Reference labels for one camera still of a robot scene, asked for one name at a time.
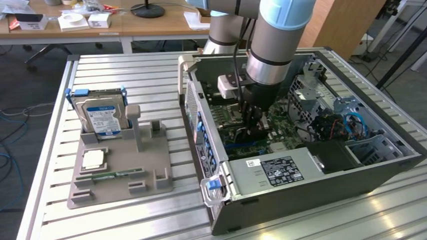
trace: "aluminum extrusion table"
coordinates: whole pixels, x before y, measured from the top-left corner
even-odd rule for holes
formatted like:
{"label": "aluminum extrusion table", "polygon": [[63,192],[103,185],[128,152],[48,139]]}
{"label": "aluminum extrusion table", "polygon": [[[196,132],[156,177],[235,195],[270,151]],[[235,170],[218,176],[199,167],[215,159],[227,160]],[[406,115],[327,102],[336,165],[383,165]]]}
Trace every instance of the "aluminum extrusion table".
{"label": "aluminum extrusion table", "polygon": [[[320,50],[376,104],[427,147],[426,129],[384,97],[344,60]],[[375,191],[308,211],[211,235],[177,101],[177,57],[196,52],[72,56],[65,65],[17,239],[287,240],[427,239],[427,162],[395,176]],[[328,84],[351,95],[334,75]],[[64,89],[123,85],[139,104],[141,125],[167,126],[173,191],[69,210],[67,197],[79,145],[80,121]]]}

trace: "circuit board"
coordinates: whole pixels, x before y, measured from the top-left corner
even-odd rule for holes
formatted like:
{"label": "circuit board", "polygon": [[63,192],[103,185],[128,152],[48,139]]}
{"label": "circuit board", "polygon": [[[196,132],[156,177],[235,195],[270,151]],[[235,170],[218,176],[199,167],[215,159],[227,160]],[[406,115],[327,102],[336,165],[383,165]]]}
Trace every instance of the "circuit board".
{"label": "circuit board", "polygon": [[270,108],[268,119],[272,130],[267,138],[244,144],[235,143],[236,132],[243,130],[238,104],[210,107],[230,160],[292,150],[303,143],[280,102]]}

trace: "hard drive label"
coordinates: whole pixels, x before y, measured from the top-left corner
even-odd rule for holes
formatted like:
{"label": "hard drive label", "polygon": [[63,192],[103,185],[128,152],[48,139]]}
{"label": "hard drive label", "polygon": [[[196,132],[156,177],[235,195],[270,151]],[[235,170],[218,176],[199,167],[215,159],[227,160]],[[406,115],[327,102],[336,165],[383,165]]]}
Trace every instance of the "hard drive label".
{"label": "hard drive label", "polygon": [[87,113],[97,134],[109,136],[120,133],[120,122],[113,116],[116,113],[115,106],[88,107]]}
{"label": "hard drive label", "polygon": [[278,187],[304,180],[302,172],[290,156],[260,162],[270,184]]}

